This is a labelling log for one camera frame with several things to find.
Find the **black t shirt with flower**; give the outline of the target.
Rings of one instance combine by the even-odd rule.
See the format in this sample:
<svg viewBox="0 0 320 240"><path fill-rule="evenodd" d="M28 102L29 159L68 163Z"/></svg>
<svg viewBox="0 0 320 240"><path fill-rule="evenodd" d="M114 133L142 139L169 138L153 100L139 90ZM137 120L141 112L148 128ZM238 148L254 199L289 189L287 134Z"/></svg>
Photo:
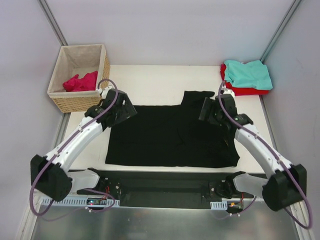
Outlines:
<svg viewBox="0 0 320 240"><path fill-rule="evenodd" d="M136 105L111 128L106 164L142 167L235 167L240 159L227 128L199 119L213 91L185 91L178 105Z"/></svg>

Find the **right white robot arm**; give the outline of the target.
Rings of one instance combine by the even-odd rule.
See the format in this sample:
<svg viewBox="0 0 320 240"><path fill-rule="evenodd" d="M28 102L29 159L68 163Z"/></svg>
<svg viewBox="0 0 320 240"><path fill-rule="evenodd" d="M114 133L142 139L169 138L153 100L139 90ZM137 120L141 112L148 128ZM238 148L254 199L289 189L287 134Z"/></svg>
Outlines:
<svg viewBox="0 0 320 240"><path fill-rule="evenodd" d="M301 164L294 165L268 144L251 118L237 112L231 94L221 94L215 99L206 97L199 120L222 127L231 149L236 149L235 142L242 144L266 176L261 178L244 171L235 172L216 188L218 194L230 199L248 193L263 198L275 212L306 199L307 170Z"/></svg>

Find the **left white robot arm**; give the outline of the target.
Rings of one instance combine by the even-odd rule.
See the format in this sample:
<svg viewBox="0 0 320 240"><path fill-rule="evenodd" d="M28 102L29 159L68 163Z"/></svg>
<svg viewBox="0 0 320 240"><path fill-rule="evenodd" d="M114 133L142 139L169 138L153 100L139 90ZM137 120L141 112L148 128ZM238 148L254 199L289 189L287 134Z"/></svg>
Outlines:
<svg viewBox="0 0 320 240"><path fill-rule="evenodd" d="M60 202L69 193L89 189L99 195L106 183L96 170L70 172L79 154L106 129L135 116L137 111L128 95L116 89L102 92L99 104L93 105L75 130L45 156L35 155L30 161L31 192L35 190Z"/></svg>

